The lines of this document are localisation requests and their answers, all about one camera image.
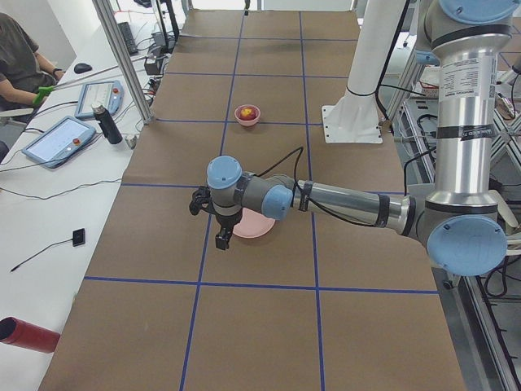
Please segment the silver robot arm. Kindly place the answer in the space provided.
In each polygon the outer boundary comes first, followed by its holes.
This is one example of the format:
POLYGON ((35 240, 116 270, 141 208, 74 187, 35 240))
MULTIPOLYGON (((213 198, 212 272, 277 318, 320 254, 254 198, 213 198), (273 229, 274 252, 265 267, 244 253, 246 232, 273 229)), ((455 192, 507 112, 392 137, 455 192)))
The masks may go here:
POLYGON ((290 209, 323 212, 355 225, 389 228, 416 239, 439 267, 460 276, 484 274, 507 254, 488 188, 497 54, 511 39, 516 1, 433 1, 422 9, 418 40, 440 61, 436 175, 431 193, 393 199, 295 177, 262 178, 230 156, 213 159, 199 189, 216 217, 215 242, 227 249, 244 209, 275 220, 290 209))

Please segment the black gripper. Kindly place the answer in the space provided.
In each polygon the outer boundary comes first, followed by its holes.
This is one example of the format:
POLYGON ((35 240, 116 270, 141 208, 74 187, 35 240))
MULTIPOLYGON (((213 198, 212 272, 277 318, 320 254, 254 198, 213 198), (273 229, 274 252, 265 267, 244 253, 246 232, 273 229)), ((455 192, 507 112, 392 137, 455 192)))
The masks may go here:
POLYGON ((238 225, 243 218, 243 212, 238 211, 229 216, 216 215, 216 220, 220 225, 220 230, 215 236, 215 245, 218 249, 228 249, 230 247, 230 239, 234 231, 234 227, 238 225))

